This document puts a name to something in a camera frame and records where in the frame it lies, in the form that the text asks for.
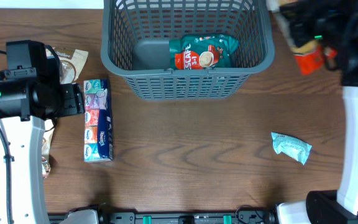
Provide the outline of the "beige snack bag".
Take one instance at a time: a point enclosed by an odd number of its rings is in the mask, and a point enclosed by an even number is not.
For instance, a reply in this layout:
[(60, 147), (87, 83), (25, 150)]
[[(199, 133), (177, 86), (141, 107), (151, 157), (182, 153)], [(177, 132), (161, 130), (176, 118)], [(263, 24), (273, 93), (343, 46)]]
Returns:
[(48, 119), (45, 122), (45, 132), (43, 135), (42, 141), (42, 175), (43, 179), (46, 179), (49, 176), (51, 171), (50, 163), (49, 163), (49, 155), (50, 155), (50, 148), (53, 138), (53, 132), (55, 129), (55, 123)]

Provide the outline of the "red San Remo spaghetti pack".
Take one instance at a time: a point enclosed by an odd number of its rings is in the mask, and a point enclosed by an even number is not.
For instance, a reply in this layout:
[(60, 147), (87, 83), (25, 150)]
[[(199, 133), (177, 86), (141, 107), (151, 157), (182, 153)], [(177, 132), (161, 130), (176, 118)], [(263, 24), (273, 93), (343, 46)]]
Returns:
[(293, 2), (295, 1), (267, 0), (267, 7), (268, 10), (273, 12), (288, 46), (293, 52), (293, 56), (297, 62), (298, 68), (300, 69), (300, 73), (303, 76), (307, 76), (319, 70), (323, 66), (323, 57), (326, 57), (326, 59), (334, 59), (337, 52), (329, 47), (323, 48), (323, 46), (315, 39), (307, 41), (307, 43), (303, 44), (301, 47), (297, 47), (295, 45), (295, 41), (290, 35), (290, 22), (279, 10), (280, 6)]

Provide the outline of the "beige cookie bag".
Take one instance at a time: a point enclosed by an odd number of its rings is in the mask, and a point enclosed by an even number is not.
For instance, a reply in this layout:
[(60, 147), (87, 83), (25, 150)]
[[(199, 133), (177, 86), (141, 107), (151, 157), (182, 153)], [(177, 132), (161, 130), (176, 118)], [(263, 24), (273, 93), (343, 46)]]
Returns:
[(89, 53), (84, 50), (74, 49), (71, 47), (54, 47), (55, 53), (60, 59), (62, 65), (62, 74), (60, 83), (74, 83), (85, 66)]

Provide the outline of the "Kleenex tissue multipack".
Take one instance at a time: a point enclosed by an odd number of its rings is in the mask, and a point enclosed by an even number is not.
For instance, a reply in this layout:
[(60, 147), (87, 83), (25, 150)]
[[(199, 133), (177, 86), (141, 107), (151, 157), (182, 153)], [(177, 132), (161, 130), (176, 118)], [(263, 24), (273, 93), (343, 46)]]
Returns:
[(113, 118), (108, 79), (85, 80), (84, 161), (113, 160)]

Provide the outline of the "mint green small packet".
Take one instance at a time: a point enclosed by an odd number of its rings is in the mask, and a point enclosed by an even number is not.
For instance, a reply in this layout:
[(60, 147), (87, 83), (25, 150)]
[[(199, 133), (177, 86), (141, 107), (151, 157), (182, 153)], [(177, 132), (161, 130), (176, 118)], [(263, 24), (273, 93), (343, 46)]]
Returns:
[(284, 153), (297, 162), (303, 165), (306, 164), (312, 145), (292, 136), (279, 133), (271, 133), (271, 137), (273, 150), (277, 154)]

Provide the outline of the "green Nescafe coffee bag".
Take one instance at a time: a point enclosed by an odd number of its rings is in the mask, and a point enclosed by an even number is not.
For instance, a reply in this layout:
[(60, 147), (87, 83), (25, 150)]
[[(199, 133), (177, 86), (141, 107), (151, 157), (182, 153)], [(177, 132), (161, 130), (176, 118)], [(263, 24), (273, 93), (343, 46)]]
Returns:
[(175, 70), (232, 67), (239, 41), (226, 34), (186, 35), (169, 41), (170, 66)]

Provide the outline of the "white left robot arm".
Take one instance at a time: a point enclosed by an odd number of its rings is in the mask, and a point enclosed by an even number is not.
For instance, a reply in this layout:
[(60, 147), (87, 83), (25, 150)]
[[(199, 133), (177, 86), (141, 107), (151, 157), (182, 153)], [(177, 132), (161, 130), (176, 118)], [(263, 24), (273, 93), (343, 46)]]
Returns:
[(49, 223), (42, 175), (48, 119), (83, 114), (76, 83), (62, 84), (60, 59), (33, 40), (6, 44), (0, 71), (0, 223)]

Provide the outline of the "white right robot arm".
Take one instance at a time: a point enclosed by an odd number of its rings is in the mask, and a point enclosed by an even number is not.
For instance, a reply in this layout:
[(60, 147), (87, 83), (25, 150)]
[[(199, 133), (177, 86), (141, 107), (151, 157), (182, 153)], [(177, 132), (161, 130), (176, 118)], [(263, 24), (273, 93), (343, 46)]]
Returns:
[(266, 223), (358, 223), (358, 1), (279, 1), (297, 47), (311, 40), (330, 49), (323, 62), (342, 74), (346, 140), (337, 190), (311, 191), (304, 201), (281, 203)]

